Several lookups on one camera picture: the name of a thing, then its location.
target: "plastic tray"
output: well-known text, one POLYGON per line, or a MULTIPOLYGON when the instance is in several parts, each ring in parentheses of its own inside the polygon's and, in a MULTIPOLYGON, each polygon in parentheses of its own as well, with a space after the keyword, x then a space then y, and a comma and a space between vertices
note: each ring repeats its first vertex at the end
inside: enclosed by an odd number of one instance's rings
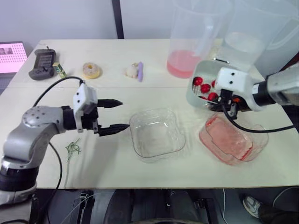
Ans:
POLYGON ((144 161, 156 161, 180 151, 185 136, 180 132, 175 114, 169 109, 137 113, 130 119, 134 150, 144 161))

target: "shoe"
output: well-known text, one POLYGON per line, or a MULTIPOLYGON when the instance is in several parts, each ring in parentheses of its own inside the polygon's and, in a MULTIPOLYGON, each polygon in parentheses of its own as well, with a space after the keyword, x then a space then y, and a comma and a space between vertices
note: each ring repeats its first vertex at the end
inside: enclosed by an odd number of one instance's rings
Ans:
POLYGON ((258 209, 261 207, 262 203, 256 200, 255 198, 251 196, 246 196, 243 199, 243 206, 246 209, 246 211, 254 216, 255 218, 259 218, 258 216, 258 209))

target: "pink plastic container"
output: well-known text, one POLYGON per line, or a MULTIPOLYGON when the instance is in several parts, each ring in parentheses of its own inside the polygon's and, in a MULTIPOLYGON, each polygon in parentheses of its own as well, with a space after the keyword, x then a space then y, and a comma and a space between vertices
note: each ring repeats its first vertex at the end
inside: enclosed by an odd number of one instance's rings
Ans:
MULTIPOLYGON (((260 125, 237 122, 251 129, 264 130, 260 125)), ((216 113, 202 127, 199 139, 222 162, 236 165, 255 159, 268 144, 269 136, 266 133, 244 132, 233 126, 224 114, 216 113)))

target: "white wall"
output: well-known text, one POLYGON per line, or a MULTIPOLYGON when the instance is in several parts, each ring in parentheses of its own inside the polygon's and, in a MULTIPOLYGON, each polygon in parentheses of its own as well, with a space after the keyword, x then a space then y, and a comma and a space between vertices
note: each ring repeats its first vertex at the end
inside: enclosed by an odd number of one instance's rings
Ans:
POLYGON ((172 0, 121 0, 125 39, 170 38, 172 0))
POLYGON ((1 0, 0 42, 117 38, 111 0, 1 0))

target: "cable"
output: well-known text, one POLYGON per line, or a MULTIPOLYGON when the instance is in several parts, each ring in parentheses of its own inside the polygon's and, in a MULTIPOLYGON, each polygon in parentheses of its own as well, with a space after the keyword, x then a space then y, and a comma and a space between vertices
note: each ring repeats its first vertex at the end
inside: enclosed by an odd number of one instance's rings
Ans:
POLYGON ((0 224, 9 224, 9 223, 24 223, 24 224, 29 224, 28 221, 24 220, 24 219, 15 219, 15 220, 10 220, 10 221, 5 221, 3 223, 0 224))
POLYGON ((277 129, 271 129, 271 130, 252 130, 252 129, 247 129, 247 128, 242 127, 242 126, 238 125, 237 123, 235 123, 235 121, 229 116, 229 114, 228 114, 228 112, 227 112, 224 104, 221 104, 221 107, 222 107, 222 111, 224 112, 224 114, 227 117, 227 119, 234 126, 236 126, 237 128, 239 128, 239 129, 241 129, 242 131, 245 131, 245 132, 251 132, 251 133, 273 133, 273 132, 280 132, 280 131, 288 130, 288 129, 291 129, 291 128, 295 127, 295 125, 291 125, 291 126, 277 128, 277 129))
POLYGON ((283 191, 281 191, 281 192, 274 198, 272 207, 274 207, 276 200, 277 200, 283 193, 285 193, 287 190, 292 189, 292 188, 299 188, 299 187, 298 187, 298 186, 297 186, 297 187, 289 187, 289 188, 284 189, 283 191))
POLYGON ((80 206, 80 204, 81 203, 83 203, 84 201, 86 201, 88 198, 90 198, 90 197, 92 197, 92 196, 95 196, 95 195, 99 195, 99 194, 110 194, 110 193, 105 193, 105 192, 100 192, 100 193, 96 193, 96 194, 93 194, 93 195, 90 195, 90 196, 88 196, 86 199, 84 199, 83 201, 81 201, 81 202, 79 202, 77 205, 76 205, 76 207, 75 208, 73 208, 73 210, 72 211, 70 211, 70 213, 62 220, 62 222, 60 223, 60 224, 63 224, 65 221, 66 221, 66 219, 73 213, 73 211, 78 207, 78 206, 80 206))
POLYGON ((59 186, 60 186, 60 183, 61 183, 61 179, 62 179, 62 173, 63 173, 63 170, 62 170, 62 162, 61 162, 61 158, 59 156, 59 153, 58 151, 55 149, 55 147, 52 145, 51 142, 49 142, 49 145, 52 147, 52 149, 54 150, 57 158, 58 158, 58 161, 59 161, 59 166, 60 166, 60 175, 59 175, 59 180, 58 180, 58 183, 57 183, 57 186, 55 187, 55 189, 53 190, 52 192, 52 195, 48 198, 48 200, 46 201, 46 203, 43 205, 43 207, 39 210, 39 214, 42 214, 39 216, 39 221, 41 221, 41 219, 44 217, 44 214, 45 212, 47 213, 47 216, 48 216, 48 221, 49 221, 49 224, 51 224, 50 220, 49 220, 49 215, 48 215, 48 205, 50 203, 50 201, 53 199, 54 195, 56 194, 59 186))
POLYGON ((62 79, 59 79, 58 81, 56 81, 55 83, 53 83, 52 85, 50 85, 40 96, 39 98, 36 100, 36 102, 33 104, 33 107, 37 106, 37 104, 39 103, 39 101, 44 97, 44 95, 46 95, 47 92, 50 91, 50 89, 52 89, 55 85, 57 85, 58 83, 66 80, 66 79, 78 79, 80 80, 80 84, 82 84, 84 81, 79 78, 79 77, 75 77, 75 76, 69 76, 69 77, 65 77, 62 79))
MULTIPOLYGON (((66 80, 66 79, 77 79, 80 81, 80 84, 82 84, 84 81, 79 78, 79 77, 73 77, 73 76, 70 76, 70 77, 66 77, 66 78, 62 78, 62 79, 59 79, 58 81, 56 81, 55 83, 53 83, 52 85, 50 85, 39 97, 38 99, 36 100, 36 102, 33 104, 33 107, 37 106, 37 104, 41 101, 41 99, 44 97, 44 95, 46 95, 47 92, 49 92, 55 85, 57 85, 58 83, 66 80)), ((48 215, 48 205, 50 203, 50 201, 53 199, 54 195, 56 194, 59 186, 60 186, 60 183, 61 183, 61 179, 62 179, 62 162, 61 162, 61 158, 59 156, 59 153, 58 151, 55 149, 55 147, 52 145, 51 142, 49 142, 49 145, 52 147, 52 149, 54 150, 57 158, 58 158, 58 161, 59 161, 59 166, 60 166, 60 175, 59 175, 59 180, 58 180, 58 183, 57 183, 57 186, 55 187, 52 195, 49 197, 49 199, 46 201, 46 203, 43 205, 43 207, 39 210, 39 214, 41 214, 38 218, 38 221, 41 221, 41 219, 44 217, 44 214, 45 214, 45 211, 47 212, 47 216, 48 216, 48 221, 49 221, 49 224, 50 224, 50 220, 49 220, 49 215, 48 215)))
POLYGON ((224 190, 224 188, 222 188, 222 190, 223 190, 223 212, 222 212, 222 218, 223 218, 224 222, 226 224, 228 224, 227 221, 226 221, 226 219, 225 219, 225 217, 224 217, 224 214, 225 214, 225 190, 224 190))

